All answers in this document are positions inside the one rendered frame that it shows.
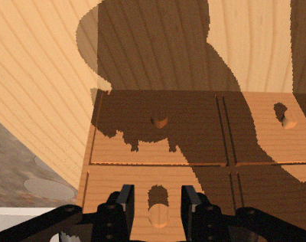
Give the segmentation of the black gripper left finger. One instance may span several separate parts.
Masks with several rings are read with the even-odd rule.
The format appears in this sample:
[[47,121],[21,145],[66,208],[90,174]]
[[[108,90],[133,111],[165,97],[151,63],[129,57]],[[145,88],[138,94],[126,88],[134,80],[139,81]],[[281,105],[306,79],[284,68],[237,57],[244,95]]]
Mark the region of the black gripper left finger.
[[0,231],[0,242],[50,242],[56,234],[59,242],[129,242],[134,215],[135,185],[123,185],[97,212],[66,204]]

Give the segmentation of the small orange wooden chest of drawers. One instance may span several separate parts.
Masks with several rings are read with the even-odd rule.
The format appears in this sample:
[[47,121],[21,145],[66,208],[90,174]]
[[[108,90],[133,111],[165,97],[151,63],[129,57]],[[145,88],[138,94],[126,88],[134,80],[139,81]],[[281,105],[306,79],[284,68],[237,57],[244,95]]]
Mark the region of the small orange wooden chest of drawers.
[[[149,166],[108,166],[92,165],[93,145],[96,135],[96,127],[99,118],[99,111],[104,93],[182,93],[182,94],[215,94],[216,104],[220,118],[220,125],[223,134],[223,143],[226,153],[226,166],[223,167],[149,167]],[[236,166],[233,156],[233,148],[230,140],[230,132],[226,120],[226,113],[223,105],[223,95],[258,95],[258,96],[303,96],[306,93],[270,93],[270,92],[244,92],[244,91],[211,91],[211,90],[97,90],[96,100],[93,108],[93,115],[90,123],[89,135],[86,143],[86,150],[83,159],[83,167],[80,176],[80,184],[77,193],[76,205],[84,209],[86,188],[90,171],[106,172],[229,172],[229,180],[233,196],[233,207],[236,216],[236,209],[242,208],[239,192],[238,172],[262,172],[262,171],[285,171],[305,170],[306,165],[264,165],[264,166]]]

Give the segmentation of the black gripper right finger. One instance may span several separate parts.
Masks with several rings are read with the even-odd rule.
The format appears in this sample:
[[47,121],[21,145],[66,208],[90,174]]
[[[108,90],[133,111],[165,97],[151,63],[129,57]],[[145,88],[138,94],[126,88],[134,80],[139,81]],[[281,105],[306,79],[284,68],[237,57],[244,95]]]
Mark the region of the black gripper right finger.
[[259,209],[244,207],[236,209],[236,216],[222,214],[193,185],[181,186],[181,221],[186,240],[193,242],[258,242],[259,236],[268,242],[306,242],[306,230]]

